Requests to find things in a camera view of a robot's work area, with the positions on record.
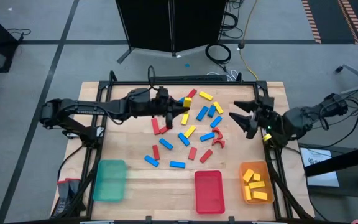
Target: red container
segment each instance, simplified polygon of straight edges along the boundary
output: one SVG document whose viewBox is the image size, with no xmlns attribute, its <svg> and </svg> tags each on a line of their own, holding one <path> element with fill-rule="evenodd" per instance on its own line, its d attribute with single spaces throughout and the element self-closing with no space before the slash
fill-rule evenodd
<svg viewBox="0 0 358 224">
<path fill-rule="evenodd" d="M 222 173 L 220 171 L 197 171 L 194 177 L 197 213 L 224 213 Z"/>
</svg>

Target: red object on floor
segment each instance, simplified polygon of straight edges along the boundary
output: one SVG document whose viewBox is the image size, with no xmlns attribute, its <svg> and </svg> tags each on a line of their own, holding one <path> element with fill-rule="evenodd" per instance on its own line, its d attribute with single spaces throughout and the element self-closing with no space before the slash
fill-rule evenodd
<svg viewBox="0 0 358 224">
<path fill-rule="evenodd" d="M 220 171 L 197 171 L 194 178 L 197 213 L 224 213 L 222 173 Z"/>
<path fill-rule="evenodd" d="M 200 161 L 201 161 L 202 163 L 204 163 L 211 155 L 212 155 L 212 150 L 208 149 L 208 151 L 206 151 L 206 152 L 204 153 L 204 155 L 201 156 Z"/>
<path fill-rule="evenodd" d="M 196 93 L 197 93 L 197 90 L 193 89 L 193 90 L 191 90 L 191 91 L 189 92 L 189 94 L 187 94 L 186 97 L 192 98 Z"/>
<path fill-rule="evenodd" d="M 160 159 L 160 153 L 158 153 L 158 146 L 157 145 L 153 145 L 153 154 L 154 154 L 154 159 L 155 160 Z"/>
<path fill-rule="evenodd" d="M 160 133 L 166 133 L 168 131 L 168 128 L 166 126 L 164 126 L 162 129 L 160 129 Z"/>
<path fill-rule="evenodd" d="M 216 143 L 220 143 L 220 145 L 221 145 L 221 147 L 222 147 L 222 149 L 223 149 L 225 141 L 223 141 L 223 140 L 218 140 L 218 139 L 213 139 L 213 140 L 212 140 L 212 145 L 215 145 Z"/>
<path fill-rule="evenodd" d="M 191 147 L 189 153 L 189 159 L 194 160 L 194 158 L 196 157 L 196 153 L 197 153 L 197 148 Z"/>
<path fill-rule="evenodd" d="M 212 129 L 212 132 L 215 132 L 215 133 L 217 133 L 217 134 L 219 135 L 219 136 L 217 137 L 217 139 L 223 138 L 223 134 L 221 133 L 221 130 L 219 130 L 218 127 L 213 128 L 213 129 Z"/>
<path fill-rule="evenodd" d="M 158 128 L 158 122 L 156 118 L 152 118 L 152 126 L 154 130 L 154 134 L 160 134 L 160 128 Z"/>
</svg>

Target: black aluminum frame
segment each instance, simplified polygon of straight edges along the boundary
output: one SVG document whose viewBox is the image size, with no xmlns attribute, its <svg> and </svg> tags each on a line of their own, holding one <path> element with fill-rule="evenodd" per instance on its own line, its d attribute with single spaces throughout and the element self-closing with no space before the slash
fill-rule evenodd
<svg viewBox="0 0 358 224">
<path fill-rule="evenodd" d="M 169 85 L 227 85 L 227 86 L 243 85 L 243 86 L 252 86 L 254 88 L 255 99 L 260 97 L 259 90 L 262 90 L 264 96 L 269 96 L 266 81 L 245 82 L 242 80 L 241 73 L 239 74 L 239 76 L 235 82 L 211 81 L 210 78 L 213 79 L 213 76 L 208 77 L 208 79 L 200 78 L 200 77 L 196 77 L 194 79 L 192 77 L 181 77 L 179 80 L 174 80 L 174 81 L 159 81 L 158 79 L 156 79 L 154 84 L 155 85 L 164 85 L 164 86 L 169 86 Z M 114 85 L 148 85 L 148 84 L 149 83 L 147 81 L 144 81 L 144 82 L 132 82 L 132 81 L 119 82 L 119 81 L 117 81 L 117 78 L 114 75 L 114 73 L 111 71 L 110 81 L 100 81 L 99 82 L 98 93 L 96 95 L 96 101 L 101 101 L 103 91 L 105 89 L 107 89 L 107 95 L 106 95 L 105 100 L 109 101 L 111 99 L 112 88 Z M 94 127 L 94 128 L 96 127 L 97 120 L 98 120 L 98 117 L 93 116 L 92 127 Z M 106 123 L 107 123 L 107 116 L 103 116 L 101 126 L 106 128 Z M 103 141 L 104 141 L 104 135 L 100 138 L 100 145 L 96 149 L 96 156 L 95 156 L 94 163 L 98 164 L 100 161 L 101 151 L 103 148 Z M 84 164 L 83 164 L 83 171 L 81 174 L 81 184 L 84 184 L 85 179 L 89 175 L 88 167 L 90 165 L 92 150 L 93 149 L 91 149 L 91 148 L 86 149 L 86 154 L 85 154 L 85 159 L 84 159 Z M 272 150 L 271 148 L 269 148 L 267 145 L 264 144 L 265 160 L 267 162 L 272 162 L 272 158 L 270 156 L 271 150 Z M 276 198 L 276 200 L 273 203 L 273 209 L 274 209 L 274 213 L 275 213 L 276 222 L 345 224 L 345 223 L 341 223 L 341 222 L 326 222 L 326 221 L 319 221 L 319 220 L 307 219 L 307 218 L 304 218 L 304 219 L 293 218 L 290 200 L 292 202 L 294 202 L 295 198 L 293 198 L 293 196 L 289 193 L 289 190 L 286 189 L 287 183 L 285 181 L 283 162 L 282 162 L 282 158 L 278 151 L 275 151 L 275 157 L 276 157 L 275 160 L 277 162 L 277 170 L 278 170 L 278 172 L 275 175 L 278 174 L 280 180 L 282 180 L 281 183 L 276 183 L 273 180 L 272 174 L 270 174 L 270 178 L 273 183 L 272 184 L 273 194 L 274 194 L 274 197 Z M 79 222 L 83 222 L 83 221 L 90 221 L 91 216 L 92 216 L 92 211 L 93 211 L 94 178 L 92 180 L 91 189 L 89 192 L 86 216 L 70 217 L 70 218 L 54 218 L 54 219 L 48 219 L 48 220 L 36 220 L 36 221 L 31 221 L 31 222 L 19 222 L 19 223 L 69 223 L 70 224 L 70 223 L 79 223 Z M 285 191 L 287 191 L 288 194 L 290 194 L 289 198 L 283 197 L 287 217 L 281 216 L 281 211 L 280 211 L 280 206 L 279 206 L 279 202 L 278 202 L 278 198 L 277 198 L 277 190 L 276 190 L 275 184 L 278 184 L 281 189 L 283 189 L 283 188 L 284 188 L 284 190 L 286 189 Z M 118 224 L 120 224 L 120 223 L 125 223 L 125 224 L 126 223 L 148 223 L 148 224 L 161 223 L 161 224 L 163 224 L 163 223 L 181 223 L 181 222 L 194 223 L 194 224 L 225 223 L 223 221 L 191 221 L 191 220 L 185 220 L 185 221 L 183 221 L 183 220 L 169 220 L 169 221 L 156 220 L 156 221 L 154 221 L 154 220 L 152 220 L 151 216 L 146 216 L 145 220 L 114 220 L 114 223 L 118 223 Z M 228 217 L 227 222 L 228 223 L 244 223 L 244 224 L 252 223 L 251 221 L 235 221 L 234 217 Z"/>
</svg>

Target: wooden table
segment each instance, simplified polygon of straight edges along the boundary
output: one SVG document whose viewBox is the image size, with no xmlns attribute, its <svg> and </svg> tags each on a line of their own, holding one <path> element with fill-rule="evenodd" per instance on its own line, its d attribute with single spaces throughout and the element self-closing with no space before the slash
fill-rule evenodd
<svg viewBox="0 0 358 224">
<path fill-rule="evenodd" d="M 129 91 L 144 86 L 121 85 L 113 86 L 112 99 L 122 98 Z M 202 122 L 195 120 L 203 106 L 212 102 L 200 97 L 193 97 L 190 117 L 186 126 L 181 125 L 181 115 L 173 121 L 173 129 L 163 136 L 154 135 L 150 117 L 131 118 L 123 125 L 117 126 L 108 120 L 101 159 L 123 159 L 127 164 L 127 184 L 125 198 L 119 203 L 95 202 L 92 219 L 98 220 L 144 220 L 151 215 L 153 220 L 227 220 L 235 216 L 236 220 L 274 220 L 272 204 L 248 205 L 242 198 L 239 165 L 244 161 L 264 160 L 264 150 L 260 133 L 253 139 L 247 139 L 240 127 L 229 117 L 229 112 L 245 114 L 233 104 L 234 100 L 253 100 L 254 92 L 251 86 L 166 86 L 169 94 L 175 99 L 186 96 L 192 88 L 213 95 L 213 101 L 219 102 L 224 110 L 223 120 L 218 125 L 223 133 L 226 146 L 221 149 L 219 144 L 211 146 L 211 140 L 200 142 L 199 137 L 211 132 L 209 127 L 213 119 L 205 116 Z M 84 82 L 81 87 L 79 100 L 94 101 L 98 90 L 98 82 Z M 275 97 L 275 111 L 284 113 L 288 110 L 287 97 L 282 82 L 268 82 L 268 92 Z M 76 115 L 75 119 L 90 126 L 92 116 Z M 165 118 L 158 118 L 160 127 L 165 125 Z M 190 136 L 190 146 L 185 147 L 177 134 L 185 132 L 190 125 L 197 129 Z M 158 140 L 164 137 L 174 145 L 173 150 L 165 149 Z M 160 165 L 156 168 L 144 161 L 145 155 L 153 156 L 152 145 L 157 144 L 160 151 Z M 69 140 L 66 156 L 80 146 L 79 139 Z M 187 159 L 190 147 L 197 147 L 194 161 Z M 298 149 L 296 142 L 288 146 Z M 208 149 L 213 155 L 202 164 L 199 159 Z M 62 169 L 60 179 L 66 177 L 80 178 L 85 150 L 74 155 Z M 305 173 L 299 154 L 283 150 L 282 153 L 288 189 L 300 205 L 310 215 L 314 216 L 306 188 Z M 186 162 L 186 169 L 169 166 L 171 160 Z M 198 215 L 195 210 L 194 173 L 198 170 L 220 170 L 223 176 L 224 202 L 226 211 L 220 215 Z M 282 194 L 277 188 L 282 216 L 285 217 Z M 89 188 L 83 201 L 87 204 Z"/>
</svg>

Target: building block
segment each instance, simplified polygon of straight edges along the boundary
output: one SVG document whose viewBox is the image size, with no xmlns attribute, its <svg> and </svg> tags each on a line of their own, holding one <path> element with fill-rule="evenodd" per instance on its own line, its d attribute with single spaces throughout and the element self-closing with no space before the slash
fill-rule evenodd
<svg viewBox="0 0 358 224">
<path fill-rule="evenodd" d="M 180 140 L 184 143 L 185 146 L 190 145 L 189 140 L 187 140 L 186 136 L 183 133 L 179 133 L 178 137 L 180 138 Z"/>
<path fill-rule="evenodd" d="M 212 118 L 215 114 L 215 111 L 216 111 L 216 107 L 214 105 L 211 105 L 211 107 L 209 108 L 209 111 L 208 111 L 208 116 L 210 118 Z"/>
<path fill-rule="evenodd" d="M 158 146 L 157 145 L 153 145 L 153 154 L 154 154 L 154 159 L 155 160 L 160 159 L 160 153 L 158 153 Z"/>
<path fill-rule="evenodd" d="M 196 93 L 197 93 L 197 90 L 192 89 L 192 90 L 189 92 L 189 94 L 187 94 L 187 97 L 192 98 L 194 95 L 196 95 Z"/>
<path fill-rule="evenodd" d="M 186 125 L 188 119 L 189 119 L 189 115 L 188 115 L 188 114 L 184 114 L 183 117 L 182 117 L 182 119 L 181 119 L 182 125 Z"/>
<path fill-rule="evenodd" d="M 156 118 L 152 118 L 152 126 L 154 130 L 154 134 L 160 134 L 160 128 L 158 128 L 158 121 Z"/>
<path fill-rule="evenodd" d="M 166 133 L 168 131 L 168 128 L 164 126 L 162 129 L 160 129 L 160 134 Z"/>
<path fill-rule="evenodd" d="M 218 127 L 213 128 L 212 132 L 215 132 L 215 133 L 218 134 L 218 137 L 216 139 L 222 139 L 223 138 L 223 134 L 221 133 L 221 130 L 219 130 Z"/>
<path fill-rule="evenodd" d="M 208 149 L 200 158 L 200 162 L 204 163 L 212 155 L 212 150 Z"/>
<path fill-rule="evenodd" d="M 248 186 L 245 186 L 245 188 L 246 188 L 246 199 L 251 200 L 252 199 L 251 190 L 250 190 L 250 188 Z"/>
<path fill-rule="evenodd" d="M 177 168 L 185 168 L 186 164 L 184 162 L 177 162 L 177 161 L 171 161 L 169 164 L 171 167 L 177 167 Z"/>
<path fill-rule="evenodd" d="M 200 96 L 203 97 L 203 98 L 206 98 L 206 99 L 209 100 L 209 101 L 212 100 L 212 96 L 209 95 L 208 93 L 200 92 Z"/>
<path fill-rule="evenodd" d="M 212 145 L 215 145 L 216 143 L 219 143 L 221 145 L 222 149 L 223 149 L 224 143 L 225 143 L 223 140 L 213 139 L 212 140 Z"/>
<path fill-rule="evenodd" d="M 189 153 L 189 159 L 194 160 L 194 158 L 196 157 L 196 153 L 197 153 L 197 148 L 191 147 Z"/>
<path fill-rule="evenodd" d="M 200 112 L 198 113 L 198 115 L 197 115 L 197 117 L 196 117 L 196 120 L 197 121 L 201 121 L 203 118 L 204 118 L 204 116 L 205 116 L 205 114 L 206 114 L 206 112 L 208 111 L 208 107 L 207 106 L 203 106 L 203 108 L 200 110 Z"/>
<path fill-rule="evenodd" d="M 165 140 L 163 138 L 160 139 L 160 143 L 169 150 L 171 150 L 173 148 L 173 146 L 169 142 L 167 142 L 167 140 Z"/>
<path fill-rule="evenodd" d="M 214 102 L 213 105 L 216 107 L 216 111 L 218 112 L 218 114 L 223 114 L 223 110 L 221 108 L 221 105 L 219 105 L 218 102 Z"/>
<path fill-rule="evenodd" d="M 260 174 L 254 173 L 254 180 L 260 181 Z"/>
<path fill-rule="evenodd" d="M 149 155 L 146 155 L 145 157 L 144 157 L 144 160 L 146 160 L 147 162 L 149 162 L 150 164 L 152 164 L 153 166 L 155 166 L 155 167 L 158 167 L 158 165 L 159 165 L 159 162 L 158 161 L 156 161 L 155 159 L 153 159 L 151 156 L 149 156 Z"/>
<path fill-rule="evenodd" d="M 193 134 L 195 129 L 196 129 L 196 126 L 191 125 L 191 127 L 185 133 L 186 138 L 189 138 L 191 136 L 191 134 Z"/>
<path fill-rule="evenodd" d="M 186 98 L 185 98 L 185 102 L 183 103 L 183 106 L 184 106 L 184 107 L 190 107 L 192 101 L 193 101 L 193 100 L 192 100 L 190 97 L 186 97 Z"/>
<path fill-rule="evenodd" d="M 221 117 L 221 116 L 217 116 L 217 117 L 215 118 L 215 120 L 212 121 L 212 123 L 211 123 L 211 128 L 215 128 L 216 125 L 218 125 L 219 122 L 221 122 L 221 121 L 222 121 L 222 117 Z"/>
<path fill-rule="evenodd" d="M 254 173 L 255 172 L 252 169 L 247 169 L 247 172 L 242 176 L 242 179 L 245 182 L 249 182 L 249 180 L 251 179 L 251 177 Z"/>
<path fill-rule="evenodd" d="M 258 187 L 265 187 L 264 181 L 252 182 L 248 183 L 250 189 L 258 188 Z"/>
<path fill-rule="evenodd" d="M 261 200 L 267 200 L 267 193 L 254 191 L 254 198 L 261 199 Z"/>
<path fill-rule="evenodd" d="M 214 133 L 208 133 L 208 134 L 204 134 L 203 136 L 200 137 L 201 141 L 206 141 L 209 140 L 211 138 L 215 137 Z"/>
</svg>

